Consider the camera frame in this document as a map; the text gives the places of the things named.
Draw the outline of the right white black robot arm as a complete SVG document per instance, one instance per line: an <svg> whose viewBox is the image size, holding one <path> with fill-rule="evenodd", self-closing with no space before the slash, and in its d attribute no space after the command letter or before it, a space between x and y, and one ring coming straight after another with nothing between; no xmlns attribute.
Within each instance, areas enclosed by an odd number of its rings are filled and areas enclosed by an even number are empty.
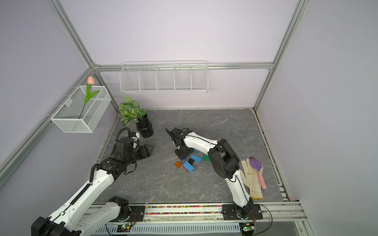
<svg viewBox="0 0 378 236"><path fill-rule="evenodd" d="M254 202L247 193L240 175L240 159L227 140L211 140L197 135L188 128L165 129L176 146L175 154L183 160L194 150L209 156L214 171L225 179L232 194L237 215L247 219L252 215Z"/></svg>

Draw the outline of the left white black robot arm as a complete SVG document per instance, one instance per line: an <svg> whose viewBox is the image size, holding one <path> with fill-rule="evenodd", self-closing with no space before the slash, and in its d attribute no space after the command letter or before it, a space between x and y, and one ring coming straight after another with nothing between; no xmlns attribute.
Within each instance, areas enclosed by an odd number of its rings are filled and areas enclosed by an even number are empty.
<svg viewBox="0 0 378 236"><path fill-rule="evenodd" d="M153 149L153 145L141 145L135 132L116 138L110 156L92 166L88 181L66 203L48 217L39 217L31 226L31 235L90 236L112 220L136 222L137 214L121 197L112 197L101 209L86 218L82 216L119 176L129 173L129 165L150 157Z"/></svg>

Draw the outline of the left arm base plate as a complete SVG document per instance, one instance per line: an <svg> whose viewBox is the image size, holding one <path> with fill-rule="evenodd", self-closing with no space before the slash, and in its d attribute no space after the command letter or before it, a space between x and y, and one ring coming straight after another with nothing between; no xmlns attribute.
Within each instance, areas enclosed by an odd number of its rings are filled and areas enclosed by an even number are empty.
<svg viewBox="0 0 378 236"><path fill-rule="evenodd" d="M146 207L142 205L129 206L129 210L126 211L128 215L119 215L117 218L111 220L110 222L142 222L145 215L145 209Z"/></svg>

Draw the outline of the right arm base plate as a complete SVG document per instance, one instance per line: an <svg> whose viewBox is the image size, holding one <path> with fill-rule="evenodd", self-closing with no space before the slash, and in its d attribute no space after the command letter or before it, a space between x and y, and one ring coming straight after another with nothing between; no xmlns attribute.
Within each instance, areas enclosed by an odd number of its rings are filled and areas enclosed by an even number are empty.
<svg viewBox="0 0 378 236"><path fill-rule="evenodd" d="M239 207L236 204L224 204L221 208L224 220L262 220L260 205L246 205Z"/></svg>

